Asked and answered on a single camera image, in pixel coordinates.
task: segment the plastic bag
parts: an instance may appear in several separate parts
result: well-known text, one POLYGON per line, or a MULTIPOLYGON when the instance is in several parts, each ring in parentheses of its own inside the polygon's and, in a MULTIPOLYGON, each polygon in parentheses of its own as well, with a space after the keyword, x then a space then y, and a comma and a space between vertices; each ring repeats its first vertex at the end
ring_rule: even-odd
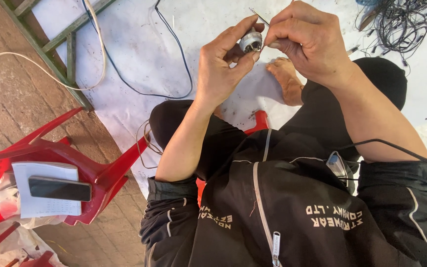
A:
POLYGON ((21 219, 21 199, 14 173, 3 173, 0 179, 0 214, 4 219, 19 222, 26 229, 33 229, 46 224, 58 224, 67 218, 67 215, 44 216, 38 218, 21 219))

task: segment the black pants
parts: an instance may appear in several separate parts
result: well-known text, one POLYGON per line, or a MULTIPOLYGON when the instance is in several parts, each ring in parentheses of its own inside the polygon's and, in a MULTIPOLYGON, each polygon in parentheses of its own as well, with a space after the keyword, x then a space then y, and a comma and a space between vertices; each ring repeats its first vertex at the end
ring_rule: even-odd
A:
MULTIPOLYGON (((384 58, 360 58, 354 62, 399 110, 403 108, 407 80, 402 69, 384 58)), ((301 98, 304 105, 280 131, 316 137, 324 148, 352 143, 339 102, 329 89, 308 80, 301 98)), ((151 112, 149 124, 154 138, 163 149, 191 104, 192 100, 169 100, 157 105, 151 112)), ((245 138, 246 134, 242 130, 212 115, 195 174, 204 180, 210 178, 245 138)), ((347 161, 357 161, 360 157, 354 147, 341 151, 341 156, 347 161)))

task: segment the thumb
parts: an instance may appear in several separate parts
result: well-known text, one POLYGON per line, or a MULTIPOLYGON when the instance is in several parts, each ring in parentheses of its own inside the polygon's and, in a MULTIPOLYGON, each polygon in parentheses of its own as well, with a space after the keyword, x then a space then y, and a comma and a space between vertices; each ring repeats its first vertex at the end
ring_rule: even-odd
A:
POLYGON ((258 59, 259 52, 249 52, 238 60, 237 65, 233 67, 232 70, 235 76, 239 78, 239 81, 253 69, 258 59))
POLYGON ((288 58, 306 58, 302 46, 299 43, 293 42, 287 38, 277 39, 268 45, 270 48, 278 49, 288 56, 288 58))

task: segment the zipper pull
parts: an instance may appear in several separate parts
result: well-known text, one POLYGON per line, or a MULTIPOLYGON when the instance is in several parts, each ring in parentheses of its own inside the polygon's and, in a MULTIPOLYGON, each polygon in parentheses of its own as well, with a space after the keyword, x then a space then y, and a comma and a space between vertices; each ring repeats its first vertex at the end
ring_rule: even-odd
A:
POLYGON ((281 239, 281 234, 277 231, 273 232, 273 265, 279 267, 279 241, 281 239))

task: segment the metal motor casing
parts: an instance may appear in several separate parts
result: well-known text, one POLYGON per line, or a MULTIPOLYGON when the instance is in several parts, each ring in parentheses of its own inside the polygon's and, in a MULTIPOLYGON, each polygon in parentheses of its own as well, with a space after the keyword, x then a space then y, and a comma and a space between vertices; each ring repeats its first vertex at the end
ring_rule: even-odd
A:
POLYGON ((263 36, 255 28, 252 28, 240 39, 240 49, 245 53, 260 51, 262 45, 263 36))

